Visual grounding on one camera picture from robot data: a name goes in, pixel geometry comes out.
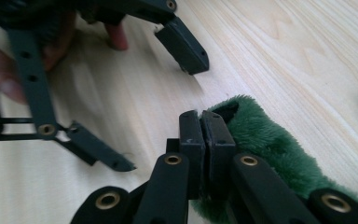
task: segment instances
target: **green fuzzy fabric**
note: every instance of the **green fuzzy fabric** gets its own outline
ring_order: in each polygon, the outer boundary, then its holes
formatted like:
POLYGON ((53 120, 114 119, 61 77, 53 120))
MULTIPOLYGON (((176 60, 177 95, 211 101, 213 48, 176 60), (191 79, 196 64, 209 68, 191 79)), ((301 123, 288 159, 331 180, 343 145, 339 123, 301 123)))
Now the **green fuzzy fabric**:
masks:
MULTIPOLYGON (((221 114, 219 111, 231 110, 232 118, 227 127, 238 152, 250 152, 263 158, 297 195, 308 199, 313 190, 330 188, 355 199, 353 193, 325 176, 316 160, 304 152, 289 132, 269 119, 251 97, 236 96, 209 110, 218 114, 221 114)), ((193 201, 192 205, 212 223, 229 223, 223 202, 201 199, 193 201)))

